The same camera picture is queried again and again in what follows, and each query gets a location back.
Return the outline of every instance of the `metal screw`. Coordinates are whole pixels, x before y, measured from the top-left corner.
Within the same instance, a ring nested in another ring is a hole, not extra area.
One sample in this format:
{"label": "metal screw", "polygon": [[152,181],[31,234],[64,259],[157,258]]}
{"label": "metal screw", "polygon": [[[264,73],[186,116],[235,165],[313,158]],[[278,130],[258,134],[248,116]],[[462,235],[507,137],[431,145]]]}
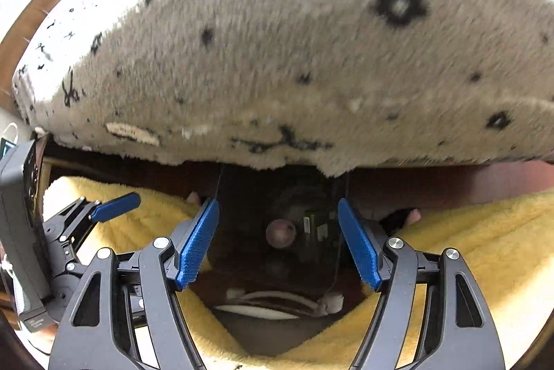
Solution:
{"label": "metal screw", "polygon": [[398,237],[391,237],[388,240],[388,245],[389,247],[398,250],[404,246],[404,242],[402,241],[402,239],[399,239]]}
{"label": "metal screw", "polygon": [[167,247],[169,244],[170,244],[170,239],[168,239],[167,237],[158,237],[154,241],[154,246],[160,249]]}
{"label": "metal screw", "polygon": [[98,253],[96,253],[96,256],[98,256],[98,259],[106,259],[109,258],[111,255],[111,250],[109,248],[101,248],[98,250]]}
{"label": "metal screw", "polygon": [[453,248],[448,248],[447,258],[450,258],[455,261],[459,257],[460,257],[460,253],[458,253],[458,250],[454,250]]}

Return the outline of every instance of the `fuzzy gray blanket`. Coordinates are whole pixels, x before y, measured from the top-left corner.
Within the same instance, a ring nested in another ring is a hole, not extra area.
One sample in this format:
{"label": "fuzzy gray blanket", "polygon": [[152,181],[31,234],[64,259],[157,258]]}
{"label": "fuzzy gray blanket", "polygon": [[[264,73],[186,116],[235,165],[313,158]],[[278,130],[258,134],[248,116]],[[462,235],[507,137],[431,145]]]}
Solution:
{"label": "fuzzy gray blanket", "polygon": [[551,0],[63,0],[13,80],[33,127],[162,163],[554,158]]}

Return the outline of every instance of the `white cable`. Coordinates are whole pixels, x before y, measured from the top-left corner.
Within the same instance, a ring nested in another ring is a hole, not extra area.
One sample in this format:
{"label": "white cable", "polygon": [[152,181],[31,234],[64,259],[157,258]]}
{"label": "white cable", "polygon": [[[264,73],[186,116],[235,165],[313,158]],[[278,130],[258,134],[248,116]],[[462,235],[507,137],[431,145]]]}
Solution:
{"label": "white cable", "polygon": [[311,301],[303,296],[291,294],[289,292],[281,292],[278,290],[265,290],[260,292],[252,292],[239,298],[239,301],[254,300],[255,298],[281,298],[282,300],[290,300],[308,306],[312,311],[316,311],[319,305],[315,301]]}
{"label": "white cable", "polygon": [[6,273],[11,278],[13,278],[13,265],[10,264],[10,262],[8,261],[8,255],[7,254],[4,254],[4,259],[2,259],[2,262],[0,263],[0,267],[2,268],[2,270],[5,270]]}
{"label": "white cable", "polygon": [[268,309],[266,307],[259,306],[222,305],[216,306],[215,309],[218,311],[246,315],[248,317],[264,318],[266,320],[291,320],[300,318],[297,315],[288,314],[287,312],[281,312],[275,309]]}
{"label": "white cable", "polygon": [[329,292],[318,300],[322,315],[338,314],[342,311],[344,296],[339,292]]}
{"label": "white cable", "polygon": [[17,139],[19,138],[18,131],[17,131],[17,124],[14,122],[11,122],[9,125],[6,126],[6,129],[2,131],[2,137],[4,137],[4,134],[6,134],[6,131],[10,129],[11,127],[14,127],[16,129],[16,138],[13,139],[13,143],[17,144]]}
{"label": "white cable", "polygon": [[246,293],[246,290],[244,289],[239,289],[237,287],[229,287],[229,289],[227,289],[227,292],[225,294],[225,298],[227,300],[237,300],[238,298],[243,297],[245,293]]}

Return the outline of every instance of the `yellow towel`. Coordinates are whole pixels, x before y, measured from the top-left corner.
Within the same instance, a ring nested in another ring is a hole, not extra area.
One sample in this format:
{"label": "yellow towel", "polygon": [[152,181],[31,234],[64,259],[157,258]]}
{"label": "yellow towel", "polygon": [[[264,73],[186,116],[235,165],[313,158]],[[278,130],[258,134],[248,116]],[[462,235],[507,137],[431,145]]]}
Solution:
{"label": "yellow towel", "polygon": [[[124,186],[99,184],[84,178],[62,178],[44,197],[45,218],[79,196],[108,200],[128,193]],[[197,208],[181,199],[145,189],[142,204],[129,214],[101,224],[92,232],[79,257],[87,262],[98,248],[117,253],[144,247],[158,235],[169,234]],[[441,253],[458,248],[489,304],[500,336],[506,366],[524,353],[554,307],[554,191],[425,217],[400,234],[418,250]],[[203,270],[209,264],[203,264]],[[411,361],[419,336],[425,289],[416,291],[414,311],[399,364]],[[208,369],[274,370],[348,368],[366,333],[378,295],[371,294],[336,324],[276,358],[246,355],[200,299],[185,290],[179,302],[190,332]],[[145,330],[138,334],[145,340]],[[143,355],[152,362],[153,354]]]}

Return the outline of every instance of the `blue gripper pad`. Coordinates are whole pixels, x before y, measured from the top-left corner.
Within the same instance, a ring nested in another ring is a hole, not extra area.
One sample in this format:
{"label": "blue gripper pad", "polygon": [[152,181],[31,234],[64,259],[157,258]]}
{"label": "blue gripper pad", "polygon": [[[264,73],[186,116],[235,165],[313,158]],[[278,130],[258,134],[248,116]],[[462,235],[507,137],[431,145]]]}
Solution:
{"label": "blue gripper pad", "polygon": [[364,227],[346,198],[339,201],[339,225],[358,268],[359,277],[368,283],[371,289],[377,290],[382,281],[378,271],[377,251],[371,245]]}
{"label": "blue gripper pad", "polygon": [[90,221],[94,223],[107,222],[139,206],[140,195],[136,192],[131,192],[122,197],[99,204],[90,214]]}
{"label": "blue gripper pad", "polygon": [[202,260],[206,256],[206,251],[208,251],[219,221],[220,204],[216,200],[212,200],[196,222],[183,251],[179,255],[179,272],[175,278],[179,290],[183,290],[198,276],[200,265],[202,265]]}

